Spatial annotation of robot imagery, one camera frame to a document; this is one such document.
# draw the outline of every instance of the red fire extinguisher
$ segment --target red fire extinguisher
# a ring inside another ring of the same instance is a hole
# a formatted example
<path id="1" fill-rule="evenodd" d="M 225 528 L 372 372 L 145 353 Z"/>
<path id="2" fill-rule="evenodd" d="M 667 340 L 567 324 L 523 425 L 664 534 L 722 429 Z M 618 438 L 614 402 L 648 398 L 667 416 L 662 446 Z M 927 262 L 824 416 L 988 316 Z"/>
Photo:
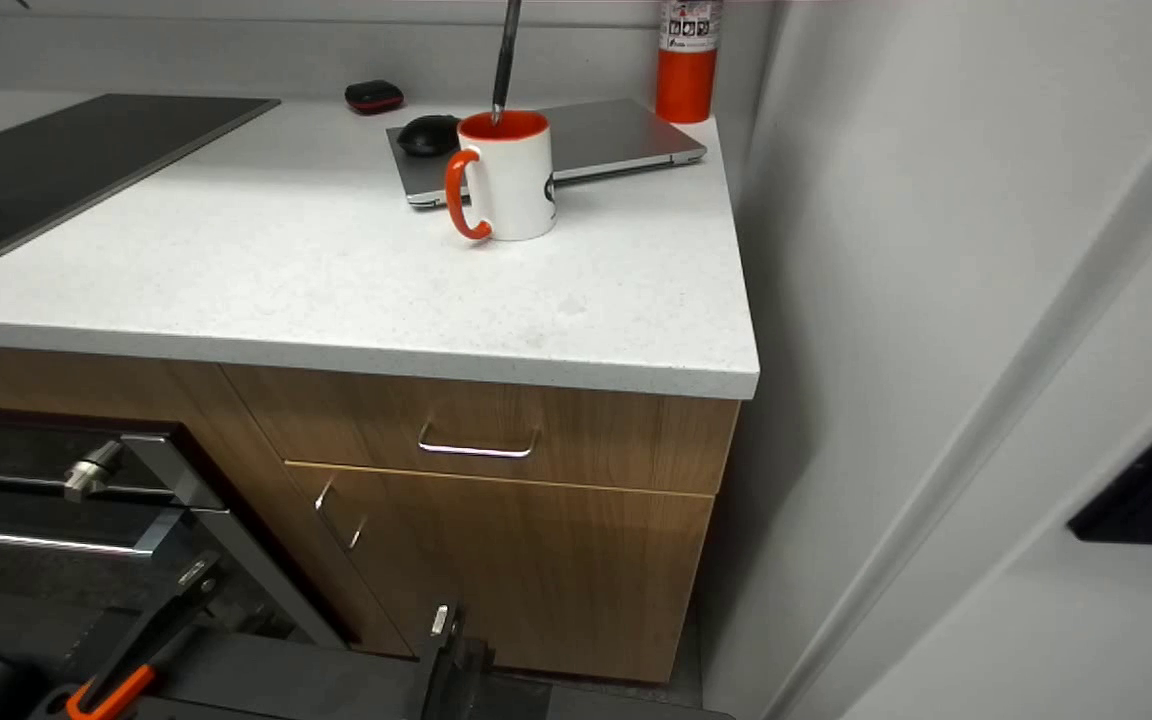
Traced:
<path id="1" fill-rule="evenodd" d="M 722 62 L 722 0 L 664 0 L 655 54 L 655 117 L 708 121 Z"/>

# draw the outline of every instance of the mug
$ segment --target mug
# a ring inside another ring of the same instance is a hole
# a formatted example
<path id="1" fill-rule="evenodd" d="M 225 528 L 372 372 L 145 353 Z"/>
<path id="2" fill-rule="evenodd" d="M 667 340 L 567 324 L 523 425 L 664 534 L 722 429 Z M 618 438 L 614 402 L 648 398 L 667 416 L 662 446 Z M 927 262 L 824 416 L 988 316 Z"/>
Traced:
<path id="1" fill-rule="evenodd" d="M 530 240 L 552 226 L 552 142 L 542 114 L 482 114 L 461 121 L 461 151 L 449 159 L 449 216 L 469 240 Z"/>

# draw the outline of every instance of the black cooktop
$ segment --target black cooktop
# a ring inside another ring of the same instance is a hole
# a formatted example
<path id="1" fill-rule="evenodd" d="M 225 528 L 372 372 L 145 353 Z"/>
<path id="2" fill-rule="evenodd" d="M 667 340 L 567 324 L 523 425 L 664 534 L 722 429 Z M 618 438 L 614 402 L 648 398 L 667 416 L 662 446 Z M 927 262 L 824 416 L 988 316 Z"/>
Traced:
<path id="1" fill-rule="evenodd" d="M 277 100 L 97 98 L 0 134 L 0 256 Z"/>

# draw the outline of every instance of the white countertop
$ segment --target white countertop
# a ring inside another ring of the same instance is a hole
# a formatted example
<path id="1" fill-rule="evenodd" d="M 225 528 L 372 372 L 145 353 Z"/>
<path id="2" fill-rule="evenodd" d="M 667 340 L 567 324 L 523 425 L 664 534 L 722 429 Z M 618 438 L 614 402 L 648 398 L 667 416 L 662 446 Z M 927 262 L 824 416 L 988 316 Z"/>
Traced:
<path id="1" fill-rule="evenodd" d="M 0 93 L 0 130 L 83 98 Z M 560 193 L 542 240 L 410 211 L 385 130 L 280 104 L 0 256 L 0 348 L 748 402 L 714 124 L 696 170 Z"/>

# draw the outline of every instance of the red mug handle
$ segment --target red mug handle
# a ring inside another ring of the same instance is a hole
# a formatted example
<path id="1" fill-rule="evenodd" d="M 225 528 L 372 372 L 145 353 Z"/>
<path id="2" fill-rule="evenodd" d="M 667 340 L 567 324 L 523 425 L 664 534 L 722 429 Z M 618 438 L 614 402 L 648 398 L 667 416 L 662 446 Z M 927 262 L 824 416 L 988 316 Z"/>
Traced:
<path id="1" fill-rule="evenodd" d="M 457 151 L 449 159 L 449 174 L 444 174 L 444 193 L 449 193 L 449 216 L 454 216 L 457 231 L 476 240 L 476 246 L 485 246 L 485 240 L 491 240 L 491 226 L 482 222 L 482 226 L 469 230 L 466 196 L 461 196 L 466 193 L 466 170 L 476 166 L 476 159 L 482 159 L 482 151 Z"/>

